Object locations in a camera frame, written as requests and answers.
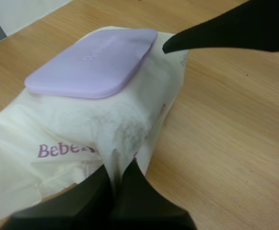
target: wooden surface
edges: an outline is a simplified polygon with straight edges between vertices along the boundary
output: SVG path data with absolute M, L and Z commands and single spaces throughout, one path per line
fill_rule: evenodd
M 36 68 L 101 26 L 179 32 L 244 0 L 75 0 L 0 42 L 0 110 Z M 199 230 L 279 230 L 279 53 L 190 52 L 147 178 Z

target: purple lid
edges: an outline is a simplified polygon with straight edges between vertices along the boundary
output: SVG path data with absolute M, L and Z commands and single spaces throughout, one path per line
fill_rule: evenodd
M 92 33 L 33 72 L 25 86 L 41 94 L 109 97 L 131 79 L 156 37 L 153 29 Z

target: white wall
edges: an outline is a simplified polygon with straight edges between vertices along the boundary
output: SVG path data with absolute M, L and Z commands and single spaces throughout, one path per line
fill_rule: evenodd
M 72 0 L 0 0 L 0 26 L 7 36 Z

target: black object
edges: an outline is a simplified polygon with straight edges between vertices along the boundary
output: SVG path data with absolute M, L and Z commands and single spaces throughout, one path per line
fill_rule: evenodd
M 182 31 L 163 46 L 165 53 L 204 47 L 279 51 L 279 0 L 250 0 L 214 19 Z
M 117 230 L 195 230 L 187 211 L 162 197 L 145 179 L 136 161 L 123 174 L 111 220 Z
M 118 198 L 104 166 L 75 188 L 14 213 L 1 230 L 196 230 L 189 214 L 147 182 L 136 160 L 126 169 Z

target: wood grain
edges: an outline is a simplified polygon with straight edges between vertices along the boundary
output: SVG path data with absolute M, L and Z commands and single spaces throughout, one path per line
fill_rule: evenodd
M 74 0 L 0 42 L 0 110 L 30 73 L 98 27 L 176 33 L 243 2 Z M 199 230 L 279 230 L 279 53 L 192 50 L 147 178 Z

